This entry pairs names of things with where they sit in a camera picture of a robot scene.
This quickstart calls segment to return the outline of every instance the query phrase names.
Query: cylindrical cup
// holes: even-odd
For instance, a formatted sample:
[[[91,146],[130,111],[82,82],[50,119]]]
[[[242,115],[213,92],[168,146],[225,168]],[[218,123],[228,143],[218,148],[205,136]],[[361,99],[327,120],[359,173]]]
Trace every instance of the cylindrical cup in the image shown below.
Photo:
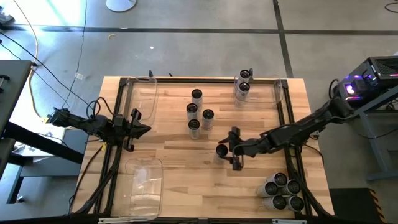
[[[270,209],[283,210],[286,207],[286,201],[281,195],[275,195],[262,199],[262,206]]]
[[[304,201],[298,196],[291,196],[285,198],[286,201],[286,209],[289,209],[293,212],[299,212],[304,209]]]
[[[214,112],[211,109],[203,111],[201,126],[204,130],[209,130],[213,127]]]
[[[194,103],[187,105],[187,118],[188,120],[198,119],[198,106]]]
[[[267,177],[266,183],[268,182],[273,182],[278,185],[278,187],[283,187],[287,183],[287,177],[285,174],[279,172]]]
[[[259,197],[272,197],[278,193],[278,186],[273,182],[262,184],[257,188],[256,194]]]
[[[201,108],[202,99],[203,99],[202,97],[203,94],[201,90],[198,89],[192,90],[191,96],[192,96],[192,103],[196,104],[198,108]]]
[[[250,79],[250,72],[249,71],[247,71],[247,70],[241,70],[241,72],[239,73],[239,75],[238,75],[238,80],[236,81],[236,86],[237,87],[239,87],[239,85],[242,83],[242,82],[245,82],[245,83],[249,83],[249,79]]]
[[[281,195],[297,195],[301,188],[297,181],[289,180],[287,181],[287,184],[281,187],[279,190]]]
[[[197,119],[192,119],[188,122],[189,135],[192,139],[198,139],[200,135],[200,123]]]
[[[241,83],[236,89],[236,99],[239,101],[244,101],[248,96],[250,90],[250,85],[248,83]]]
[[[227,154],[228,154],[228,147],[224,144],[219,144],[216,147],[216,152],[214,153],[214,163],[223,164],[225,159],[222,159],[221,157],[224,157]]]

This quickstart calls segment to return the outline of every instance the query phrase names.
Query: purple light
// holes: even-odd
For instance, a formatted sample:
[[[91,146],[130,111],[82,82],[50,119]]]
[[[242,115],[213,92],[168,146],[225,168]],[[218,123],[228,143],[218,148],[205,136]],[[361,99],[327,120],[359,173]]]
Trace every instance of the purple light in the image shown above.
[[[346,90],[347,90],[347,93],[349,93],[351,95],[355,93],[352,85],[346,85]]]
[[[361,97],[360,96],[349,96],[346,98],[346,100],[358,100],[358,99],[361,99]]]

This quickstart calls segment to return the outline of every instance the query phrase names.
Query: electrical cable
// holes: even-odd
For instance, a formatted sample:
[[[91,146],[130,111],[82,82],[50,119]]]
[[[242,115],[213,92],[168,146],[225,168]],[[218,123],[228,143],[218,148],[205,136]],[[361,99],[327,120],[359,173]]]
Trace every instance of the electrical cable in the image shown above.
[[[361,77],[362,77],[362,79],[364,80],[364,82],[365,82],[367,85],[370,85],[370,82],[372,81],[372,79],[369,78],[369,75],[366,75],[365,77],[363,77],[363,75],[364,75],[367,71],[368,71],[368,70],[365,69],[365,71],[363,71],[363,73],[361,74]]]
[[[4,46],[3,44],[2,47],[4,47],[5,49],[7,49],[11,54],[13,54],[13,56],[15,56],[16,58],[18,58],[19,60],[21,60],[21,58],[19,58],[18,56],[16,56],[10,49],[8,49],[6,46]],[[33,72],[44,82],[44,84],[46,84],[48,87],[50,87],[50,89],[52,91],[55,92],[55,94],[57,94],[61,99],[65,100],[64,97],[62,97],[57,91],[55,91],[37,72],[36,70],[33,70]]]
[[[24,15],[24,17],[25,17],[27,23],[28,23],[29,26],[30,26],[30,29],[32,29],[33,36],[35,37],[36,50],[35,50],[35,56],[34,56],[33,63],[36,63],[37,54],[38,54],[38,52],[39,52],[39,43],[37,42],[37,36],[36,36],[35,30],[33,30],[32,24],[30,24],[30,22],[29,22],[29,20],[27,19],[27,17],[26,17],[26,15],[25,15],[24,11],[21,9],[21,7],[19,7],[17,1],[16,1],[16,0],[13,0],[13,1],[14,1],[15,5],[17,5],[18,9],[21,11],[22,15]],[[32,84],[31,84],[31,83],[32,83],[33,72],[34,72],[33,66],[31,66],[30,72],[29,72],[29,75],[28,75],[28,79],[29,79],[29,81],[28,81],[28,87],[29,87],[30,98],[32,99],[32,107],[33,107],[33,110],[34,110],[34,112],[36,113],[36,115],[37,115],[38,117],[40,117],[39,113],[38,113],[37,110],[36,110],[35,100],[34,100],[34,98],[33,98],[33,92],[32,92]]]
[[[86,116],[87,116],[88,119],[91,119],[91,116],[88,114],[88,108],[90,108],[89,105],[91,105],[92,103],[98,104],[98,112],[95,115],[98,115],[100,113],[100,111],[101,111],[101,104],[98,101],[96,101],[96,100],[91,101],[88,104],[88,106],[86,107]]]
[[[63,102],[62,108],[63,106],[65,106],[65,104],[67,103],[67,100],[69,99],[70,93],[72,91],[73,85],[75,84],[76,81],[76,75],[79,71],[79,67],[80,67],[80,60],[81,60],[81,55],[83,54],[83,44],[85,43],[85,31],[86,31],[86,23],[87,23],[87,0],[85,0],[86,2],[86,7],[85,7],[85,25],[83,26],[83,34],[81,35],[82,40],[81,40],[81,45],[80,45],[80,55],[79,55],[79,61],[77,62],[77,68],[76,68],[76,72],[75,72],[75,76],[73,78],[72,84],[70,85],[69,88],[69,93],[67,96],[67,99]]]
[[[307,146],[308,148],[310,148],[310,149],[316,151],[316,152],[321,156],[321,158],[322,158],[322,164],[324,164],[323,155],[322,155],[322,153],[321,153],[318,149],[315,149],[314,147],[309,146],[309,145],[307,145],[307,144],[304,144],[304,146]]]
[[[393,12],[393,13],[398,13],[398,11],[394,11],[394,10],[388,8],[388,6],[395,5],[395,4],[398,4],[398,2],[393,2],[393,3],[386,4],[386,5],[384,6],[384,8],[385,8],[387,11],[390,11],[390,12]]]
[[[35,133],[35,134],[39,134],[39,135],[41,135],[41,136],[44,136],[44,137],[49,137],[49,138],[54,138],[54,139],[58,139],[59,141],[61,141],[62,142],[62,144],[64,144],[66,147],[69,147],[62,139],[60,139],[60,138],[57,138],[57,137],[53,137],[53,136],[47,136],[47,135],[45,135],[45,134],[41,134],[41,133]]]
[[[331,96],[331,86],[333,85],[334,82],[337,82],[337,84],[338,84],[338,82],[339,82],[338,78],[335,78],[334,80],[332,80],[332,81],[330,82],[330,85],[329,85],[329,92],[328,92],[328,94],[329,94],[329,99],[332,99],[332,96]]]
[[[83,170],[83,173],[81,173],[81,177],[80,177],[79,181],[77,182],[75,192],[74,192],[73,195],[69,198],[69,201],[68,201],[68,202],[69,202],[68,213],[67,213],[68,215],[70,214],[70,209],[71,209],[71,206],[72,206],[72,204],[73,204],[73,201],[75,201],[75,197],[76,197],[77,191],[78,191],[78,189],[79,189],[79,187],[80,187],[81,180],[83,180],[84,176],[86,175],[87,170],[88,170],[90,164],[93,162],[94,158],[98,155],[98,153],[101,152],[102,147],[103,147],[103,146],[101,146],[101,147],[94,153],[94,155],[93,155],[93,156],[90,158],[90,160],[88,161],[87,166],[86,166],[85,169]]]
[[[87,144],[88,142],[95,142],[95,141],[99,141],[99,140],[102,140],[102,139],[99,138],[99,139],[87,140],[86,144]]]
[[[95,116],[95,108],[96,108],[96,105],[99,104],[99,103],[98,103],[98,100],[103,100],[104,103],[105,103],[105,105],[106,105],[106,107],[107,107],[107,109],[108,109],[108,111],[111,113],[112,116],[114,116],[114,114],[112,113],[111,108],[110,108],[109,105],[108,105],[108,102],[106,102],[106,100],[105,100],[102,96],[98,97],[98,99],[95,101],[96,103],[94,104],[94,108],[93,108],[93,116]]]
[[[18,42],[16,42],[15,40],[13,40],[12,38],[8,37],[6,34],[0,33],[1,35],[5,36],[7,39],[13,41],[15,44],[17,44],[20,48],[24,49],[30,56],[34,57],[40,64],[43,65],[43,67],[49,71],[49,73],[56,79],[57,82],[59,82],[59,84],[61,84],[61,86],[63,86],[64,88],[66,88],[67,90],[70,90],[68,87],[66,87],[55,75],[54,73],[52,73],[50,71],[49,68],[47,68],[37,57],[33,56],[32,53],[30,53],[25,47],[23,47],[21,44],[19,44]],[[82,99],[80,96],[78,96],[76,93],[74,93],[73,91],[71,91],[71,93],[73,95],[75,95],[77,98],[79,98],[81,101],[83,101],[84,103],[86,103],[88,105],[88,103]]]
[[[393,133],[394,131],[398,131],[398,128],[395,128],[395,129],[393,129],[393,130],[391,130],[391,131],[389,131],[389,132],[387,132],[387,133],[381,134],[381,135],[379,135],[379,136],[368,137],[368,136],[364,136],[364,135],[359,134],[359,133],[357,133],[357,135],[361,136],[362,138],[366,138],[366,139],[376,139],[376,138],[381,138],[381,137],[384,137],[384,136],[386,136],[386,135],[388,135],[388,134],[391,134],[391,133]]]

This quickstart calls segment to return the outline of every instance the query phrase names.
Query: concrete floor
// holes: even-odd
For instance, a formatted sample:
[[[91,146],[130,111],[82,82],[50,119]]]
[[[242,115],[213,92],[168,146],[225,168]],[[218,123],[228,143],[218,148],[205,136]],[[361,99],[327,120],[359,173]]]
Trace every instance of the concrete floor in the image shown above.
[[[277,29],[272,0],[138,0],[134,9],[123,13],[109,11],[105,1],[87,1],[88,27]],[[17,2],[33,24],[82,26],[84,23],[84,1]],[[397,14],[384,9],[389,2],[392,1],[279,0],[279,6],[284,28],[289,30],[397,30]],[[12,1],[1,5],[16,18],[16,24],[26,24]],[[6,34],[34,52],[34,39],[29,31],[7,31]],[[79,69],[84,78],[76,81],[73,91],[86,101],[98,96],[105,75],[140,76],[147,75],[149,69],[154,75],[232,77],[241,69],[252,67],[257,77],[287,76],[278,34],[118,32],[108,40],[110,34],[112,32],[85,34]],[[80,52],[81,33],[37,29],[37,37],[39,59],[61,82],[70,86]],[[31,59],[18,46],[1,39],[16,55]],[[325,89],[332,79],[345,77],[369,56],[392,55],[398,51],[398,35],[287,34],[286,43],[293,76],[304,78],[312,110],[328,99]],[[14,59],[1,47],[0,58]],[[43,68],[40,67],[38,73],[61,95],[67,95],[67,91]],[[54,106],[62,105],[62,100],[37,77],[33,77],[32,85],[41,116],[52,113]],[[20,102],[29,102],[27,90]],[[84,103],[75,97],[68,102],[74,113],[84,113]],[[377,172],[377,165],[367,140],[359,137],[357,132],[361,130],[348,124],[331,124],[322,132],[320,149],[325,157],[328,184],[330,188],[374,189],[386,220],[398,223],[398,180],[366,182],[368,174]],[[15,167],[8,166],[7,177],[0,182],[0,192],[3,193],[0,203],[6,208],[0,210],[1,220],[66,212],[69,196],[65,195],[73,191],[76,178],[27,179],[21,194],[29,202],[4,205],[15,172]]]

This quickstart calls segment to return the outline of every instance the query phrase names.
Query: white round base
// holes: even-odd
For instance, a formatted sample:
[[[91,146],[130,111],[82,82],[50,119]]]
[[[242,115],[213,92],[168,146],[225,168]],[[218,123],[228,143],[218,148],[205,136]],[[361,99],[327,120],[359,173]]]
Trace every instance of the white round base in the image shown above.
[[[136,5],[137,0],[106,0],[106,7],[114,12],[123,12]]]

